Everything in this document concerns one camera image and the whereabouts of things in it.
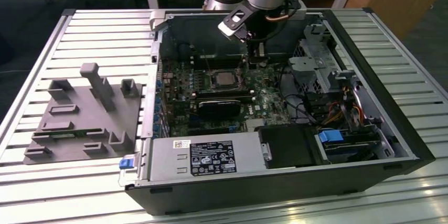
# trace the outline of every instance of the warning label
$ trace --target warning label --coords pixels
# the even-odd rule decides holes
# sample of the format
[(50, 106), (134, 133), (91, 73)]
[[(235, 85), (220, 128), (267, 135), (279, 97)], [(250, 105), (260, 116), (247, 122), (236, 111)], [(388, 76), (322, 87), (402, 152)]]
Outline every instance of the warning label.
[(236, 173), (232, 141), (190, 144), (194, 176)]

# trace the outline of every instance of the aluminum extrusion table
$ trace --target aluminum extrusion table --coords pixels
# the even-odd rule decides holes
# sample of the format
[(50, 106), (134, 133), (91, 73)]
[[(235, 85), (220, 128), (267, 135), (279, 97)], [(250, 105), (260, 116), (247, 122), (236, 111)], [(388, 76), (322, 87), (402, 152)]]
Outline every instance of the aluminum extrusion table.
[(84, 62), (96, 62), (111, 84), (123, 78), (146, 83), (152, 42), (150, 14), (151, 10), (78, 10), (62, 17), (0, 126), (2, 223), (447, 221), (447, 92), (376, 15), (359, 9), (338, 11), (336, 16), (438, 158), (416, 172), (351, 195), (154, 217), (119, 186), (119, 158), (23, 165), (24, 149), (51, 99), (46, 90), (52, 79), (67, 78), (74, 86), (87, 85), (79, 67)]

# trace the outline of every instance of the black cable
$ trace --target black cable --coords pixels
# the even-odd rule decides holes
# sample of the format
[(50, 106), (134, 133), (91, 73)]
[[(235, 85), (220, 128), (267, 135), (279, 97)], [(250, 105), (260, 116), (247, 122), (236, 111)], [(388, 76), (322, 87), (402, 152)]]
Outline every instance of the black cable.
[(286, 28), (286, 25), (287, 25), (287, 21), (283, 21), (272, 33), (270, 33), (262, 39), (251, 39), (250, 42), (260, 43), (260, 42), (266, 42), (268, 39), (272, 39), (272, 37), (276, 36), (282, 32), (283, 28)]
[(299, 6), (300, 6), (300, 3), (299, 3), (299, 0), (296, 0), (296, 5), (294, 7), (292, 12), (288, 14), (288, 18), (291, 18), (296, 14), (296, 12), (299, 10)]
[(286, 101), (286, 103), (294, 107), (296, 109), (296, 112), (299, 111), (300, 113), (303, 113), (307, 118), (310, 119), (310, 121), (316, 124), (316, 125), (320, 125), (319, 121), (314, 118), (312, 115), (310, 115), (310, 113), (307, 111), (304, 111), (303, 109), (298, 108), (299, 106), (298, 105), (294, 105), (291, 102), (287, 101), (286, 97), (283, 96), (282, 94), (282, 77), (283, 77), (283, 72), (286, 71), (286, 68), (287, 68), (288, 65), (286, 65), (282, 69), (282, 72), (280, 72), (280, 75), (279, 75), (279, 95), (280, 95), (280, 98), (282, 100)]

